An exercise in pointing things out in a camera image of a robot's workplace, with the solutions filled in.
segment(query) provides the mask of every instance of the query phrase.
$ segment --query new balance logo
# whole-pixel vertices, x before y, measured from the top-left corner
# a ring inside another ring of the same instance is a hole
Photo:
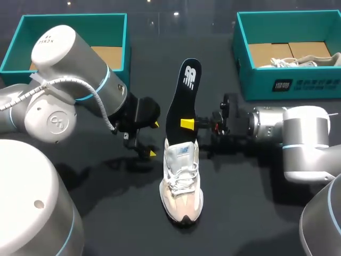
[[[184,147],[184,148],[180,148],[179,151],[177,152],[177,156],[183,156],[188,154],[188,150],[190,147]]]
[[[191,90],[193,90],[193,83],[196,80],[196,74],[197,72],[194,68],[191,68],[190,66],[186,67],[183,83],[187,85]]]
[[[188,151],[188,147],[185,147],[185,148],[181,148],[181,149],[179,150],[179,153],[180,153],[180,154],[183,154],[183,153],[187,153],[187,151]]]

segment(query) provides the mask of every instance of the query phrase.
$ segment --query sneaker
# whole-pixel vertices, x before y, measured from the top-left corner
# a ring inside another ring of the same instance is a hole
[[[204,198],[200,189],[198,142],[169,145],[165,140],[160,196],[168,216],[184,225],[195,222]]]
[[[335,53],[332,57],[321,58],[313,55],[308,55],[301,59],[296,60],[299,66],[304,65],[307,62],[314,62],[316,66],[341,66],[341,53]]]
[[[292,67],[317,67],[318,65],[312,61],[306,59],[306,61],[298,62],[295,58],[285,59],[271,59],[271,65],[262,66],[261,68],[292,68]]]

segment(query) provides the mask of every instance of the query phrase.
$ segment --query shoe lace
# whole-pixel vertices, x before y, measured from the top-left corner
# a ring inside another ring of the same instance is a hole
[[[271,64],[277,68],[283,68],[283,67],[297,67],[298,64],[295,63],[294,61],[296,61],[297,59],[295,58],[285,58],[285,59],[275,59],[275,58],[271,58]]]
[[[194,192],[195,188],[192,185],[194,184],[194,179],[198,176],[198,170],[199,165],[197,163],[193,163],[193,166],[191,167],[182,167],[175,175],[170,173],[168,184],[172,195],[177,196],[180,194]]]

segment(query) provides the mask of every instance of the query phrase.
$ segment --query insole logo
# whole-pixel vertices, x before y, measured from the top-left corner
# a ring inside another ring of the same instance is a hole
[[[196,74],[197,72],[194,68],[191,68],[190,66],[186,67],[183,83],[187,85],[191,90],[193,90],[193,83],[196,80]]]

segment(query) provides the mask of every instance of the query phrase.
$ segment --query teal box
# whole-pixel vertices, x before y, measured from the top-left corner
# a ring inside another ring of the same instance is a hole
[[[341,67],[254,66],[249,44],[289,42],[325,42],[330,55],[341,52],[340,12],[238,12],[232,48],[245,100],[341,98]]]
[[[72,27],[90,46],[122,47],[121,69],[113,70],[129,87],[131,46],[127,14],[23,15],[0,67],[6,86],[29,83],[31,52],[38,39],[58,25]]]

